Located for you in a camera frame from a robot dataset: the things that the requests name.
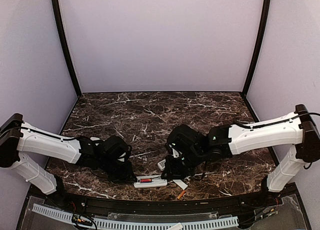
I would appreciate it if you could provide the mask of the slim white remote with QR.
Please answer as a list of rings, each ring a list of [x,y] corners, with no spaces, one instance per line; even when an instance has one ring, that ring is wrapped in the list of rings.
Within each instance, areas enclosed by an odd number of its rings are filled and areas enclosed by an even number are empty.
[[[163,171],[165,169],[165,167],[166,167],[166,160],[164,159],[164,160],[158,162],[157,166],[161,171]]]

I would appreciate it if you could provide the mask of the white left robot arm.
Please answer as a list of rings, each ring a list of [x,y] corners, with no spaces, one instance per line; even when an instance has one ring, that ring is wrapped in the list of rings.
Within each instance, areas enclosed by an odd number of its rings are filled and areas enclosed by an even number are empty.
[[[122,138],[114,135],[107,140],[61,136],[38,129],[24,122],[22,114],[14,113],[0,127],[0,166],[15,171],[43,194],[51,195],[51,200],[60,208],[71,203],[62,179],[40,167],[29,153],[100,169],[107,174],[108,181],[115,183],[138,180],[129,160],[132,147]]]

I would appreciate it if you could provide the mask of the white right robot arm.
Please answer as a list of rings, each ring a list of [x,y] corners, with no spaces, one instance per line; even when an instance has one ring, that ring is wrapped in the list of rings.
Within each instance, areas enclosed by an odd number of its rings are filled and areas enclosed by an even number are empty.
[[[305,105],[299,104],[282,117],[251,124],[235,122],[216,126],[207,135],[185,124],[179,125],[167,138],[168,155],[161,178],[184,179],[194,176],[195,168],[202,163],[217,162],[260,148],[289,145],[286,156],[263,179],[262,191],[255,196],[257,205],[265,207],[306,164],[320,159],[320,133],[313,116],[319,113],[309,112]]]

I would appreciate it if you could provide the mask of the white remote with buttons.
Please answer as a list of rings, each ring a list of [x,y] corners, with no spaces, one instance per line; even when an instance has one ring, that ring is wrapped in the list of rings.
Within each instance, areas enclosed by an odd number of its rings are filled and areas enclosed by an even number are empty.
[[[135,182],[133,185],[135,188],[153,188],[153,187],[162,187],[162,186],[167,186],[168,181],[163,180],[160,178],[151,178],[152,183],[140,183],[140,180],[143,178],[139,178],[137,182]]]

